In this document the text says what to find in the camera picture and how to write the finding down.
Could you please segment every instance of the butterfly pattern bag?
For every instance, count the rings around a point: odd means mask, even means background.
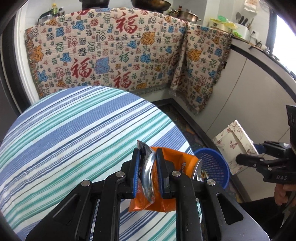
[[[232,122],[213,139],[222,156],[228,163],[232,175],[242,170],[243,166],[236,163],[238,154],[257,154],[253,141],[248,137],[237,120]]]

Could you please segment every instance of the pot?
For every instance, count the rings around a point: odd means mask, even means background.
[[[131,4],[136,8],[160,13],[168,10],[171,6],[169,2],[164,0],[131,0]]]
[[[188,21],[188,22],[192,22],[192,23],[196,23],[197,21],[202,21],[201,19],[198,19],[198,16],[193,14],[188,9],[186,10],[186,12],[179,11],[178,18],[182,19],[182,20],[185,20],[185,21]]]
[[[172,10],[170,13],[170,16],[172,16],[173,18],[177,18],[178,14],[179,14],[179,12],[177,10]]]
[[[44,23],[45,21],[47,21],[49,19],[52,19],[52,14],[48,14],[48,15],[43,16],[43,17],[40,16],[38,21],[37,21],[37,25],[41,24],[41,23]]]
[[[82,3],[82,10],[92,8],[108,8],[110,0],[79,0]]]

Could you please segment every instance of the metal screw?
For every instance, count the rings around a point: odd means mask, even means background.
[[[122,171],[119,171],[116,173],[116,177],[124,177],[125,173]]]
[[[173,175],[174,177],[179,177],[179,176],[181,176],[181,172],[179,172],[179,171],[173,171],[173,172],[172,172],[172,175]]]
[[[89,180],[83,180],[82,182],[81,182],[81,186],[83,186],[83,187],[88,187],[89,185],[90,185],[90,181]]]
[[[213,179],[208,179],[207,184],[209,184],[210,186],[214,186],[216,184],[216,182]]]

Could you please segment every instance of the stainless steel pot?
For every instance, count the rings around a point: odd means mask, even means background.
[[[177,10],[172,10],[170,13],[170,16],[172,16],[173,18],[177,18],[178,14],[179,14],[179,12]]]
[[[164,0],[131,0],[131,4],[136,8],[160,13],[168,10],[171,6],[169,2]]]
[[[38,21],[37,21],[37,25],[41,24],[41,23],[44,23],[45,21],[47,21],[49,19],[52,19],[52,14],[48,14],[48,15],[45,15],[45,16],[40,16]]]
[[[185,21],[188,21],[188,22],[192,22],[192,23],[196,23],[197,21],[202,21],[201,19],[198,19],[198,16],[193,14],[188,9],[186,10],[186,12],[179,11],[178,18],[182,19],[182,20],[185,20]]]

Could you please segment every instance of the kitchen knife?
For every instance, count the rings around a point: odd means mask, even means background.
[[[243,23],[242,23],[242,25],[245,25],[247,22],[248,22],[248,18],[246,18],[244,21],[243,21]]]
[[[244,16],[241,17],[241,19],[239,20],[238,24],[241,24],[244,20]]]

